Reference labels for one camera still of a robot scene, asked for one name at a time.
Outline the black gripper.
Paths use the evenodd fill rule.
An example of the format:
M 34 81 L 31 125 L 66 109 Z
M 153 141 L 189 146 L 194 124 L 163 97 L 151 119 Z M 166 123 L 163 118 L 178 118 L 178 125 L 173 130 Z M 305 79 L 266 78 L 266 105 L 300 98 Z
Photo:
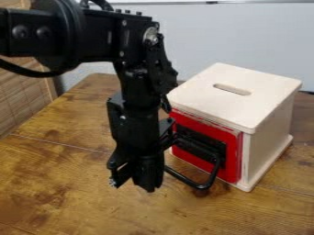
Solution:
M 175 121 L 171 117 L 159 120 L 158 110 L 158 106 L 127 106 L 121 92 L 107 100 L 110 127 L 117 143 L 107 168 L 113 173 L 110 185 L 115 188 L 131 177 L 134 184 L 149 193 L 162 185 L 163 152 L 174 142 Z

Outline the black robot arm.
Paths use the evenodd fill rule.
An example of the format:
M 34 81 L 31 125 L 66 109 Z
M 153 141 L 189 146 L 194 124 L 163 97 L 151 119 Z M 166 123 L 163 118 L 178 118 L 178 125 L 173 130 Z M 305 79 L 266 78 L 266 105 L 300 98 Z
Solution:
M 111 184 L 131 180 L 154 192 L 174 124 L 158 112 L 173 110 L 167 93 L 178 85 L 158 22 L 106 0 L 32 0 L 30 9 L 0 8 L 2 69 L 46 78 L 86 62 L 111 62 L 121 82 L 107 101 L 117 143 L 107 163 Z

